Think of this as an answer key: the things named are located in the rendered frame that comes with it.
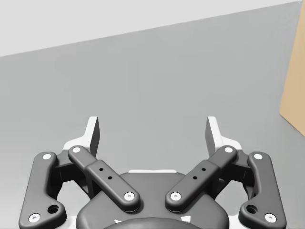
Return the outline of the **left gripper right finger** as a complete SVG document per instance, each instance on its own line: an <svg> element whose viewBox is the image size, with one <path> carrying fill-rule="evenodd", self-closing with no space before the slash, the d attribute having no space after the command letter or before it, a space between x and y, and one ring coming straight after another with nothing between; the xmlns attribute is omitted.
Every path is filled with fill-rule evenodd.
<svg viewBox="0 0 305 229"><path fill-rule="evenodd" d="M202 160L165 195L171 212L182 212L201 193L216 198L231 182L240 182L248 200L240 206L239 222L250 229L285 229L286 216L271 157L246 154L238 141L220 133L217 119L207 117L205 140L209 158Z"/></svg>

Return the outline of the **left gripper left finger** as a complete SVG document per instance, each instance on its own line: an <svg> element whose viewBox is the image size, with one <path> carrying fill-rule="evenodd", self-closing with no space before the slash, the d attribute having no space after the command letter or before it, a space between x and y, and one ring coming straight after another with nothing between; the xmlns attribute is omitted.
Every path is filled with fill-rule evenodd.
<svg viewBox="0 0 305 229"><path fill-rule="evenodd" d="M56 229L67 219L57 200L64 182L75 181L94 198L105 193L124 212L141 205L140 194L104 161L96 158L100 140L98 117L91 116L83 136L64 144L62 152L41 152L33 160L22 204L19 228Z"/></svg>

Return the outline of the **tall board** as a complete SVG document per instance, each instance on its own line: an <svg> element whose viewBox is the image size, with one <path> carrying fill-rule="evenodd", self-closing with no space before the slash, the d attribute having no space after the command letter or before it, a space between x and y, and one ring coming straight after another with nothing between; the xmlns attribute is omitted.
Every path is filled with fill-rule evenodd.
<svg viewBox="0 0 305 229"><path fill-rule="evenodd" d="M305 137L305 0L299 15L279 114Z"/></svg>

